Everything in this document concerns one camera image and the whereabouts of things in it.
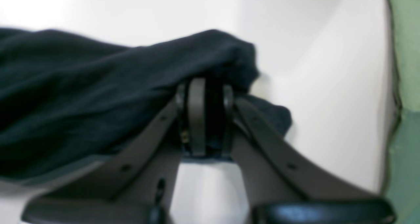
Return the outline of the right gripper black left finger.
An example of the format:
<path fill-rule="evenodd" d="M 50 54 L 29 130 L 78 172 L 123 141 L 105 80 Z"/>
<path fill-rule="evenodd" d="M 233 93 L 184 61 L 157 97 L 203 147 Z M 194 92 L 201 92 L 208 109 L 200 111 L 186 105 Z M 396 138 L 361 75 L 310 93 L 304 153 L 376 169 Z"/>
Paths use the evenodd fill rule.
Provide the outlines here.
<path fill-rule="evenodd" d="M 29 201 L 30 224 L 164 224 L 180 160 L 206 154 L 204 78 L 175 96 L 132 143 L 85 176 Z"/>

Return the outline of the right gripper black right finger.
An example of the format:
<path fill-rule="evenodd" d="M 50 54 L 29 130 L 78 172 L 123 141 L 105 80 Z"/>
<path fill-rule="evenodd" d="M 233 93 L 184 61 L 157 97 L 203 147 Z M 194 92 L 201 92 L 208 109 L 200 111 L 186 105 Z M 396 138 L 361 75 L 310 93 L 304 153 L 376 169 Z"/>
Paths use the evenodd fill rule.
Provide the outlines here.
<path fill-rule="evenodd" d="M 393 224 L 384 198 L 346 182 L 292 148 L 264 115 L 224 85 L 222 154 L 242 172 L 248 224 Z"/>

